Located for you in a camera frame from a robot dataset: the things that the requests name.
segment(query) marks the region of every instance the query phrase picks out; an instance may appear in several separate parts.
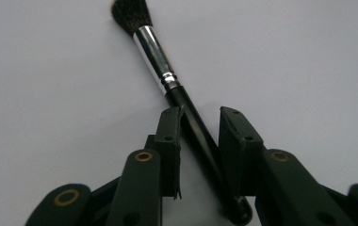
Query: brush bristles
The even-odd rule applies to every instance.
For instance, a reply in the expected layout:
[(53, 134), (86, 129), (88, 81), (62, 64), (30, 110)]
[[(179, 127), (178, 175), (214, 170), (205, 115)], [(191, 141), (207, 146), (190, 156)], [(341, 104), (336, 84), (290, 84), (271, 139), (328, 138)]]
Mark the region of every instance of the brush bristles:
[(112, 17), (130, 37), (142, 26), (153, 25), (145, 0), (116, 0)]

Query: plain background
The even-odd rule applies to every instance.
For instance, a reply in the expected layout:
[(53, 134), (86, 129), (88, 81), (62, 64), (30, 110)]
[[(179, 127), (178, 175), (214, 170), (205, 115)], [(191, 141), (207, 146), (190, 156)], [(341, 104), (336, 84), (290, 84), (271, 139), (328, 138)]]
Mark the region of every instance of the plain background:
[[(230, 106), (320, 183), (358, 183), (358, 1), (147, 3), (216, 141)], [(169, 107), (110, 5), (0, 0), (0, 226), (24, 225), (58, 186), (118, 177)], [(181, 176), (164, 225), (231, 225), (184, 142)]]

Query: tabletop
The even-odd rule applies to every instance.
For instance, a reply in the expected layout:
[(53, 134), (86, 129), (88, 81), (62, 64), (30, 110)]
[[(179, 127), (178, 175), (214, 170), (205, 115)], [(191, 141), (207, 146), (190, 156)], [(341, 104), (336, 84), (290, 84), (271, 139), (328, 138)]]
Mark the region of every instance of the tabletop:
[[(358, 1), (147, 4), (217, 142), (229, 106), (321, 184), (358, 183)], [(120, 176), (169, 107), (110, 6), (0, 0), (0, 226), (24, 225), (58, 186)], [(231, 225), (181, 145), (183, 199), (164, 198), (163, 225)], [(249, 225), (261, 225), (255, 212)]]

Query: gray surface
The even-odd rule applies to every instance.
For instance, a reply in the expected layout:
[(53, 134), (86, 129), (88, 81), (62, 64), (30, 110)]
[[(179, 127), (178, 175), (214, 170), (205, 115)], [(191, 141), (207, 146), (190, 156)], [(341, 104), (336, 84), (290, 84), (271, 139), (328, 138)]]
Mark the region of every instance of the gray surface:
[[(0, 1), (0, 225), (52, 189), (119, 176), (168, 105), (109, 1)], [(173, 67), (215, 139), (219, 107), (322, 184), (358, 183), (358, 1), (148, 1)], [(164, 225), (230, 225), (186, 144)], [(260, 225), (255, 215), (250, 225)]]

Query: round hole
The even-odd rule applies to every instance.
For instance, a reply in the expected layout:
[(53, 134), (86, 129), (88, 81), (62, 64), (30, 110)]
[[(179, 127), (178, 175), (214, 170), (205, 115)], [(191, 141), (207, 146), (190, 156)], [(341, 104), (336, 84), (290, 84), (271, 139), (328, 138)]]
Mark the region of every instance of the round hole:
[(271, 153), (270, 157), (275, 159), (276, 161), (280, 161), (280, 162), (287, 162), (288, 160), (290, 160), (290, 158), (287, 156), (287, 154), (282, 153), (282, 152)]
[(326, 225), (335, 225), (335, 218), (327, 213), (317, 213), (317, 219)]
[(248, 141), (252, 141), (253, 140), (253, 138), (251, 137), (251, 136), (247, 136), (247, 137), (244, 137), (246, 140), (248, 140)]
[(127, 214), (123, 218), (123, 224), (127, 226), (137, 225), (140, 222), (141, 216), (138, 212)]
[(135, 158), (139, 162), (147, 162), (153, 158), (153, 155), (151, 153), (143, 152), (136, 154)]
[(54, 199), (54, 204), (56, 206), (67, 206), (71, 205), (72, 203), (76, 202), (79, 198), (79, 191), (75, 189), (67, 189), (56, 195)]

